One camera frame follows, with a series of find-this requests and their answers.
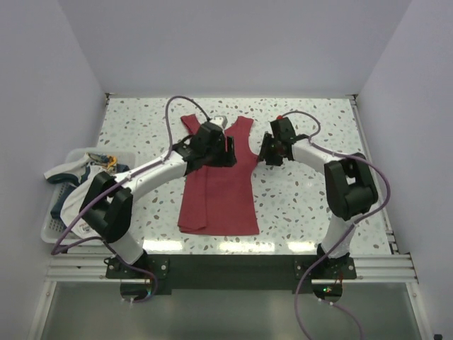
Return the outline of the red tank top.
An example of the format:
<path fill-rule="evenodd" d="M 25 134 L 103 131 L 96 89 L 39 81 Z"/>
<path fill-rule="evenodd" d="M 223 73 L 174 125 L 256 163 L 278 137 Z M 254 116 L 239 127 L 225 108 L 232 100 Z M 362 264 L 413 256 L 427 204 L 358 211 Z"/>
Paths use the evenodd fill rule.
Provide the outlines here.
<path fill-rule="evenodd" d="M 251 177 L 258 156 L 249 137 L 254 119 L 239 116 L 226 129 L 234 138 L 236 164 L 204 166 L 188 174 L 178 218 L 182 233 L 208 236 L 253 236 L 259 234 Z"/>

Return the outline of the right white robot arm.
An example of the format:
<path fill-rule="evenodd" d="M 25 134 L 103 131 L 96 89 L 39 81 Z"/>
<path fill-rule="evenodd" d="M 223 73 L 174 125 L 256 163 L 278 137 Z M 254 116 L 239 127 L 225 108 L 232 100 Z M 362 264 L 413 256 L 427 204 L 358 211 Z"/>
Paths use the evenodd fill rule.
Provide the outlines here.
<path fill-rule="evenodd" d="M 350 253 L 354 219 L 363 217 L 378 201 L 369 162 L 360 153 L 341 155 L 316 146 L 308 135 L 298 135 L 289 118 L 270 122 L 258 155 L 268 166 L 284 160 L 298 162 L 324 175 L 328 207 L 332 212 L 326 236 L 319 244 L 316 272 L 332 278 L 340 270 L 339 259 Z"/>

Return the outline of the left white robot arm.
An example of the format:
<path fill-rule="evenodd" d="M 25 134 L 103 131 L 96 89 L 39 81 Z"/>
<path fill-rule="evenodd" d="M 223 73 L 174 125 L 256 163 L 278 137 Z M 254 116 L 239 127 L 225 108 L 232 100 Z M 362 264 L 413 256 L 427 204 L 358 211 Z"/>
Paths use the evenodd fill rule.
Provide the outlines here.
<path fill-rule="evenodd" d="M 130 232 L 134 203 L 204 166 L 233 167 L 234 138 L 224 134 L 226 126 L 226 117 L 216 116 L 201 124 L 188 143 L 173 145 L 169 154 L 118 176 L 101 173 L 94 177 L 81 205 L 81 217 L 122 259 L 121 268 L 129 277 L 138 278 L 147 269 L 145 250 Z"/>

